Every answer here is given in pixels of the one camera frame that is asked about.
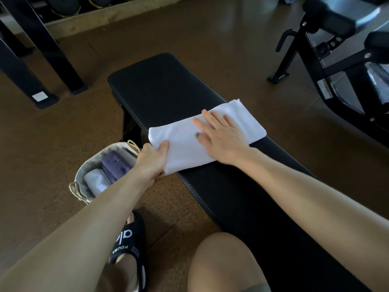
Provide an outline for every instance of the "purple rolled towel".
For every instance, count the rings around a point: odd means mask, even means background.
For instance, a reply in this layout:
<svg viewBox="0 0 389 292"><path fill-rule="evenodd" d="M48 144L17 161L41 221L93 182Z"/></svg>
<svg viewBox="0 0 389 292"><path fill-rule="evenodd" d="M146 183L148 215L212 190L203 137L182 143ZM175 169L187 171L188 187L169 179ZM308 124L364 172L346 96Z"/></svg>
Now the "purple rolled towel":
<svg viewBox="0 0 389 292"><path fill-rule="evenodd" d="M115 181L117 181L117 179L113 176L113 174L108 170L107 167L102 165L101 169L103 170L105 176L108 178L110 183L114 183Z"/></svg>
<svg viewBox="0 0 389 292"><path fill-rule="evenodd" d="M102 163L116 179L122 178L131 169L131 167L115 151L111 151L104 155Z"/></svg>

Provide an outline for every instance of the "rolled towel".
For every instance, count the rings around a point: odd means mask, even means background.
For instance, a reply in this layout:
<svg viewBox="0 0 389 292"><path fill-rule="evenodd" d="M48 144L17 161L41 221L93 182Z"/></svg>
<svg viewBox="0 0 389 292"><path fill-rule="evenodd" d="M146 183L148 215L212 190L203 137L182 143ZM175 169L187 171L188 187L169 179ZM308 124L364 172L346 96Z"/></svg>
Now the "rolled towel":
<svg viewBox="0 0 389 292"><path fill-rule="evenodd" d="M131 167L115 151L105 154L102 158L102 163L116 179L122 178L131 169Z"/></svg>
<svg viewBox="0 0 389 292"><path fill-rule="evenodd" d="M105 176L108 178L110 183L114 183L115 181L117 181L117 179L113 176L113 174L108 170L107 167L102 165L101 169L103 170Z"/></svg>
<svg viewBox="0 0 389 292"><path fill-rule="evenodd" d="M121 148L118 154L123 158L124 161L131 167L134 168L137 158L131 155L125 148Z"/></svg>
<svg viewBox="0 0 389 292"><path fill-rule="evenodd" d="M94 196L97 196L111 185L101 169L88 172L85 174L84 180Z"/></svg>

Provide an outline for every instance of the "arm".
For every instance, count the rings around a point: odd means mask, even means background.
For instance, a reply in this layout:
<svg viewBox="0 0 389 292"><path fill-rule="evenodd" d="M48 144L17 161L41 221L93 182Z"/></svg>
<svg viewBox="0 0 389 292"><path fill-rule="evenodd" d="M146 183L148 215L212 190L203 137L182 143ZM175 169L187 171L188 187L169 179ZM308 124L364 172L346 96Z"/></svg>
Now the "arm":
<svg viewBox="0 0 389 292"><path fill-rule="evenodd" d="M0 291L93 291L118 234L164 169L169 143L143 147L135 167L38 244L0 279Z"/></svg>
<svg viewBox="0 0 389 292"><path fill-rule="evenodd" d="M389 221L341 192L249 147L228 117L203 111L198 140L258 182L304 231L373 291L389 290Z"/></svg>

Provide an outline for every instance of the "forearm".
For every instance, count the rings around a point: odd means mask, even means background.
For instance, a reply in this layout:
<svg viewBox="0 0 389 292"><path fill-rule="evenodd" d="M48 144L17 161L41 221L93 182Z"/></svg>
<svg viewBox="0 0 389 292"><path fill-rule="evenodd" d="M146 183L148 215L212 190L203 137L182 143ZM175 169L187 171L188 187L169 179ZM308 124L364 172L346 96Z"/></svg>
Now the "forearm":
<svg viewBox="0 0 389 292"><path fill-rule="evenodd" d="M11 268L0 290L93 291L148 182L132 169Z"/></svg>
<svg viewBox="0 0 389 292"><path fill-rule="evenodd" d="M235 165L370 289L389 289L389 221L256 149L242 154Z"/></svg>

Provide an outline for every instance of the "flat bench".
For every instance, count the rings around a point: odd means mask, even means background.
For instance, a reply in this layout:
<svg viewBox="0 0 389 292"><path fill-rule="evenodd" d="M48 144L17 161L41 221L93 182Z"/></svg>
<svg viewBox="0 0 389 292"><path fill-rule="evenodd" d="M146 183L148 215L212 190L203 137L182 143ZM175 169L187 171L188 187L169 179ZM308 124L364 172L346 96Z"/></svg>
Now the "flat bench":
<svg viewBox="0 0 389 292"><path fill-rule="evenodd" d="M211 109L226 101L171 54L123 68L108 78L124 112L123 139L142 144L141 134ZM269 137L253 144L269 157L305 174L304 166ZM305 233L249 176L213 162L178 172L216 225L250 248L276 291L368 291Z"/></svg>

